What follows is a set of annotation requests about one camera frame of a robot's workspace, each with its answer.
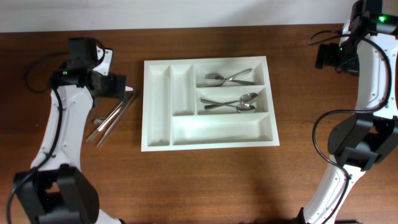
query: table surface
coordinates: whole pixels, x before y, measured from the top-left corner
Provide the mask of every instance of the table surface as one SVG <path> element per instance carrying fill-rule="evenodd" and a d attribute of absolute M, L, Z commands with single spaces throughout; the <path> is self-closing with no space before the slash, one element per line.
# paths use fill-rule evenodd
<path fill-rule="evenodd" d="M 267 56 L 279 132 L 279 147 L 141 152 L 142 97 L 104 144 L 83 142 L 81 168 L 99 193 L 100 207 L 128 223 L 249 223 L 293 218 L 314 195 L 326 169 L 315 152 L 311 132 L 324 112 L 354 108 L 358 77 L 314 67 L 318 47 L 308 37 L 338 25 L 257 26 L 201 29 L 96 30 L 0 34 L 0 223 L 16 172 L 27 170 L 44 136 L 49 93 L 29 92 L 21 76 L 28 64 L 67 50 L 71 37 L 94 37 L 114 50 L 111 71 L 143 88 L 145 60 Z M 62 58 L 31 74 L 38 87 Z M 88 118 L 107 116 L 117 100 L 100 99 Z M 327 137 L 347 115 L 330 116 L 318 129 L 326 153 Z M 398 152 L 373 167 L 348 195 L 339 220 L 396 223 Z M 28 223 L 17 199 L 14 223 Z"/>

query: fork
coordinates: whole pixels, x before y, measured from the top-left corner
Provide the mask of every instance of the fork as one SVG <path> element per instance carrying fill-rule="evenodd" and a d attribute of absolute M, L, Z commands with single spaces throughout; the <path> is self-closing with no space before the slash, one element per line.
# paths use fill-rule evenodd
<path fill-rule="evenodd" d="M 231 75 L 230 77 L 224 78 L 220 73 L 209 73 L 207 75 L 205 75 L 205 79 L 213 79 L 213 80 L 221 80 L 222 82 L 218 85 L 213 85 L 214 87 L 216 86 L 223 86 L 225 81 L 230 81 L 230 82 L 235 82 L 235 83 L 239 83 L 241 85 L 256 85 L 255 82 L 249 82 L 249 81 L 242 81 L 242 80 L 235 80 L 234 78 L 240 75 L 245 75 L 249 72 L 251 72 L 252 69 L 246 69 L 243 70 L 241 72 L 238 72 L 234 75 Z"/>

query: cutlery tray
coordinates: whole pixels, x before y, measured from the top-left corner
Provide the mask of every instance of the cutlery tray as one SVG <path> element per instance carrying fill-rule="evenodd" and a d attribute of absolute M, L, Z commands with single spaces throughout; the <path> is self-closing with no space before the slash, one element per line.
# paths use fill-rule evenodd
<path fill-rule="evenodd" d="M 221 81 L 205 79 L 209 73 L 226 78 L 247 68 L 252 72 L 235 79 L 256 85 L 227 81 L 213 87 Z M 205 110 L 207 104 L 200 101 L 233 101 L 246 93 L 258 94 L 254 113 L 238 113 L 229 106 Z M 144 62 L 141 151 L 278 145 L 266 57 Z"/>

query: wood grain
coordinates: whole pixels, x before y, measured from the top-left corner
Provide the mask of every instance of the wood grain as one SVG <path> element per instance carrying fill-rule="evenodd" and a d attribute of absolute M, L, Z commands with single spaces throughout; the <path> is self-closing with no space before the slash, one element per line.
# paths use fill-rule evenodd
<path fill-rule="evenodd" d="M 341 25 L 260 26 L 204 29 L 98 30 L 0 34 L 0 222 L 16 172 L 27 170 L 44 136 L 49 94 L 26 90 L 21 75 L 35 59 L 66 51 L 70 37 L 89 36 L 114 50 L 111 71 L 142 90 L 144 60 L 267 56 L 279 147 L 141 152 L 142 98 L 99 148 L 83 143 L 81 167 L 110 215 L 129 223 L 239 223 L 293 218 L 308 203 L 326 169 L 311 142 L 322 113 L 354 108 L 358 78 L 314 68 L 314 32 Z M 62 59 L 38 66 L 40 86 Z M 101 99 L 92 118 L 118 102 Z M 325 150 L 331 116 L 318 130 Z M 85 138 L 95 129 L 88 119 Z M 398 153 L 374 166 L 351 191 L 338 219 L 364 223 L 398 220 Z M 18 200 L 14 223 L 28 223 Z"/>

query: white wall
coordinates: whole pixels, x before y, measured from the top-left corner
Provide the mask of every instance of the white wall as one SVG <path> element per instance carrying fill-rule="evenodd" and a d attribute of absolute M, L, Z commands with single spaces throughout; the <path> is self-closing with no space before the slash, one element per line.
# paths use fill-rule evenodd
<path fill-rule="evenodd" d="M 0 0 L 0 32 L 343 23 L 355 0 Z"/>

